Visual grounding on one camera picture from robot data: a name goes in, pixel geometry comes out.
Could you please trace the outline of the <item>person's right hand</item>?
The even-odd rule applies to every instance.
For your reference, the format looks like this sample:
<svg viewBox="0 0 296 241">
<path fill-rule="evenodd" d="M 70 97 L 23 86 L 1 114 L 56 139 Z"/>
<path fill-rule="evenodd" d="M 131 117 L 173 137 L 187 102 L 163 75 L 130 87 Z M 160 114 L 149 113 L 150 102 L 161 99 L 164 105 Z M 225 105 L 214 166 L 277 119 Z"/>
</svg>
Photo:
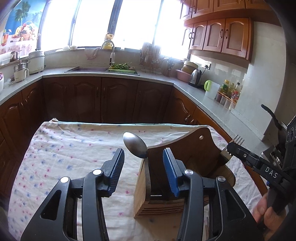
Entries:
<svg viewBox="0 0 296 241">
<path fill-rule="evenodd" d="M 266 238 L 268 235 L 272 236 L 277 231 L 287 215 L 285 210 L 280 214 L 276 214 L 272 207 L 267 207 L 267 197 L 268 193 L 262 196 L 252 213 L 257 223 L 263 220 L 265 226 L 269 229 L 269 232 L 265 236 Z"/>
</svg>

